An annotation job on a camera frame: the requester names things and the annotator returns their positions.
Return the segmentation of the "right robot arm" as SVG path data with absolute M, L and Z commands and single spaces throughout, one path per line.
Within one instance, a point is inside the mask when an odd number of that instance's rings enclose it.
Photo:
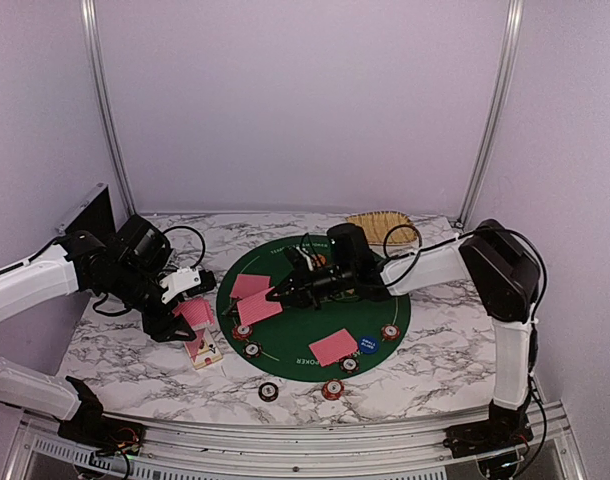
M 322 299 L 346 290 L 361 299 L 385 301 L 434 285 L 471 281 L 494 328 L 496 377 L 491 404 L 501 409 L 482 423 L 480 438 L 491 448 L 504 446 L 519 431 L 519 419 L 512 411 L 529 402 L 538 351 L 535 312 L 546 275 L 536 249 L 493 219 L 414 253 L 382 260 L 356 224 L 335 225 L 326 238 L 332 257 L 327 266 L 314 267 L 302 248 L 286 248 L 292 270 L 270 289 L 267 301 L 319 307 Z

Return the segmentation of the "brown poker chip stack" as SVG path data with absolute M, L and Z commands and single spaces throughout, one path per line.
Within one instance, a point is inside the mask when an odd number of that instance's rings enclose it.
M 273 402 L 279 395 L 278 386 L 273 382 L 265 382 L 259 386 L 258 395 L 264 402 Z

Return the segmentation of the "blue small blind button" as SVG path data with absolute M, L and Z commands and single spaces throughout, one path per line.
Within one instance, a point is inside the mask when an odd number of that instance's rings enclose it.
M 359 351 L 362 354 L 372 355 L 379 351 L 380 342 L 371 336 L 363 336 L 358 342 Z

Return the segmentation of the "orange poker chip stack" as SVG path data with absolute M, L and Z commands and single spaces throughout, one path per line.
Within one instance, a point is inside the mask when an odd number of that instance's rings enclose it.
M 331 379 L 327 381 L 321 389 L 323 398 L 330 401 L 338 400 L 343 393 L 344 384 L 338 379 Z

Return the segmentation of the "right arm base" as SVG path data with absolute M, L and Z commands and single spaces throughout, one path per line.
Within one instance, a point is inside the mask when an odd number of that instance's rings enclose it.
M 454 458 L 462 458 L 526 445 L 533 439 L 531 428 L 523 420 L 486 419 L 448 427 L 442 444 Z

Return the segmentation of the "red playing card deck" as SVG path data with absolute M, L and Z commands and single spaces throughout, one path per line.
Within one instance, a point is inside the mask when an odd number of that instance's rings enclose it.
M 210 303 L 204 298 L 194 298 L 181 302 L 173 312 L 176 316 L 182 316 L 194 331 L 204 329 L 215 323 Z

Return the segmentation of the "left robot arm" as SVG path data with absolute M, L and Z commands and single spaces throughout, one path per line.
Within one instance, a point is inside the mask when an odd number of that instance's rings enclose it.
M 156 277 L 111 251 L 91 233 L 55 238 L 36 254 L 0 269 L 0 323 L 48 300 L 90 290 L 141 314 L 144 332 L 159 343 L 191 341 L 192 327 L 173 312 Z M 69 422 L 91 445 L 110 438 L 97 397 L 77 379 L 46 375 L 0 356 L 0 402 Z

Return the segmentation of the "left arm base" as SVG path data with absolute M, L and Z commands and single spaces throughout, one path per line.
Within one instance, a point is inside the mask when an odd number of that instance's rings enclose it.
M 115 418 L 60 421 L 59 437 L 88 447 L 94 447 L 100 456 L 120 453 L 137 453 L 142 445 L 145 427 L 136 422 Z

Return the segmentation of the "single red playing card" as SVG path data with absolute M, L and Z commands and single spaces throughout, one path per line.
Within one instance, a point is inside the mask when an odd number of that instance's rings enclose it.
M 235 278 L 230 297 L 235 300 L 245 299 L 270 287 L 271 277 L 257 274 L 238 274 Z

